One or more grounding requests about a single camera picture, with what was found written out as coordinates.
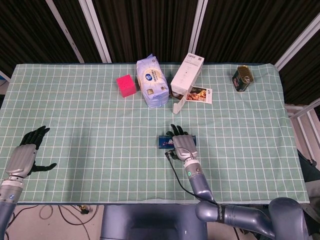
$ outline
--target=robotic arm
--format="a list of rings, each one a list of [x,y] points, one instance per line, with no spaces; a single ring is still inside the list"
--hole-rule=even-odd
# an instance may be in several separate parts
[[[24,178],[32,172],[49,171],[57,165],[52,163],[49,166],[36,166],[37,151],[49,130],[50,128],[42,126],[27,133],[11,155],[5,169],[9,178],[0,185],[0,240],[4,239],[8,222],[24,189]]]
[[[271,201],[269,204],[271,219],[255,208],[217,204],[197,160],[198,152],[192,136],[180,126],[171,124],[171,127],[173,132],[168,131],[166,134],[172,137],[175,149],[165,154],[169,161],[170,155],[173,159],[180,159],[184,163],[194,193],[192,195],[201,201],[195,213],[200,220],[227,224],[260,233],[271,239],[308,239],[303,210],[299,203],[291,198],[279,197]]]

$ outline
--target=table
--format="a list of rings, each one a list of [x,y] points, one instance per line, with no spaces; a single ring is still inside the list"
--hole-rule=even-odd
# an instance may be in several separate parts
[[[177,64],[162,64],[171,80]],[[38,165],[57,163],[25,180],[21,203],[196,203],[157,148],[170,124],[197,137],[203,171],[220,203],[267,204],[277,197],[308,202],[283,89],[271,64],[249,66],[254,77],[235,91],[235,64],[205,64],[195,85],[213,90],[212,104],[187,102],[174,115],[148,108],[142,93],[122,98],[116,78],[135,64],[17,65],[0,110],[0,176],[24,134],[50,127]],[[180,161],[174,162],[191,190]]]

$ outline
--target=white plastic package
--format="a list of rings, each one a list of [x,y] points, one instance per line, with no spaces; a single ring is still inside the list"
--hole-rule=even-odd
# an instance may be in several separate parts
[[[155,56],[136,62],[136,72],[141,92],[149,108],[161,107],[168,102],[169,88]]]

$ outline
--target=metal can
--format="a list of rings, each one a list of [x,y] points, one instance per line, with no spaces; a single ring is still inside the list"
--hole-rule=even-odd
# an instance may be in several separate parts
[[[232,82],[235,90],[244,92],[250,83],[254,81],[248,66],[238,66],[235,74],[232,77]]]

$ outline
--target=pink cube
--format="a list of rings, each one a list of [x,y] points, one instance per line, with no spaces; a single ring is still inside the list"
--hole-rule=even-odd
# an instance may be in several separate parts
[[[135,94],[137,92],[134,81],[131,76],[125,75],[116,79],[123,98]]]

